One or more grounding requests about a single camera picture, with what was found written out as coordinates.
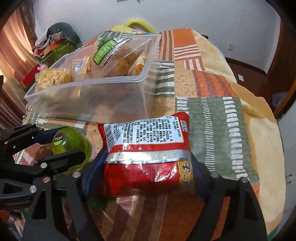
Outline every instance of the power socket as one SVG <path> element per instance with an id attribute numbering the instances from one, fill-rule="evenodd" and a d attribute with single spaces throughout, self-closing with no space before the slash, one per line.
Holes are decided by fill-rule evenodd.
<path id="1" fill-rule="evenodd" d="M 233 47 L 234 47 L 234 45 L 232 45 L 232 44 L 228 44 L 228 50 L 230 50 L 230 51 L 233 51 Z"/>

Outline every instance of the patchwork tablecloth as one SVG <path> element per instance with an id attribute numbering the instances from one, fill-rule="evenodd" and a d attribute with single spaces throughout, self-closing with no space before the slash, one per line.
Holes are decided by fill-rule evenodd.
<path id="1" fill-rule="evenodd" d="M 225 59 L 197 32 L 186 28 L 161 35 L 151 117 L 186 111 L 190 116 L 191 150 L 197 160 L 223 177 L 249 179 L 267 232 L 273 231 L 271 237 L 282 217 L 285 176 L 279 129 L 269 106 L 236 83 Z M 43 120 L 32 111 L 26 123 L 45 129 L 68 125 L 92 142 L 96 154 L 102 148 L 93 122 Z M 23 151 L 17 162 L 34 162 L 36 150 Z M 229 198 L 225 198 L 213 239 L 221 235 L 228 204 Z M 91 212 L 105 240 L 186 240 L 203 205 L 199 197 L 172 193 L 115 198 L 103 210 Z"/>

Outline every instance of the silver rivet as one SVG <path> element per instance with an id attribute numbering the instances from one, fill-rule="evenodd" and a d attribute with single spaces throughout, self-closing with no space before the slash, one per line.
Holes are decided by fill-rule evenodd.
<path id="1" fill-rule="evenodd" d="M 210 174 L 211 174 L 211 177 L 213 178 L 218 178 L 220 176 L 219 173 L 217 172 L 211 172 Z"/>
<path id="2" fill-rule="evenodd" d="M 35 185 L 30 186 L 30 192 L 34 193 L 37 191 L 37 187 Z"/>
<path id="3" fill-rule="evenodd" d="M 246 177 L 242 177 L 242 178 L 241 178 L 241 181 L 242 181 L 243 183 L 248 183 L 248 182 L 249 182 L 249 180 L 248 180 Z"/>
<path id="4" fill-rule="evenodd" d="M 81 176 L 81 172 L 74 172 L 72 174 L 72 177 L 74 177 L 74 178 L 77 178 L 77 177 L 80 177 L 80 176 Z"/>
<path id="5" fill-rule="evenodd" d="M 47 167 L 47 163 L 46 162 L 43 162 L 43 163 L 41 163 L 41 168 L 46 168 Z"/>
<path id="6" fill-rule="evenodd" d="M 43 178 L 43 182 L 44 183 L 48 183 L 50 181 L 50 177 L 45 177 L 45 178 Z"/>

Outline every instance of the green label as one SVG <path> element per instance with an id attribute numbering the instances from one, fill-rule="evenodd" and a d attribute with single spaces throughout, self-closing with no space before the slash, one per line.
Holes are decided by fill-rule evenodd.
<path id="1" fill-rule="evenodd" d="M 63 141 L 64 135 L 63 133 L 58 133 L 54 138 L 54 144 L 58 145 Z"/>
<path id="2" fill-rule="evenodd" d="M 105 43 L 101 48 L 98 49 L 98 51 L 94 55 L 94 62 L 96 64 L 99 64 L 103 57 L 111 51 L 112 47 L 116 46 L 117 43 L 114 40 L 109 40 L 107 43 Z"/>

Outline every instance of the nutrition label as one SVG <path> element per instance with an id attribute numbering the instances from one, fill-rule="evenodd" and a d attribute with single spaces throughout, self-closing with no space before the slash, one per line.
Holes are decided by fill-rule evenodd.
<path id="1" fill-rule="evenodd" d="M 126 123 L 104 124 L 108 151 L 122 144 L 166 144 L 183 142 L 179 119 L 162 116 Z"/>

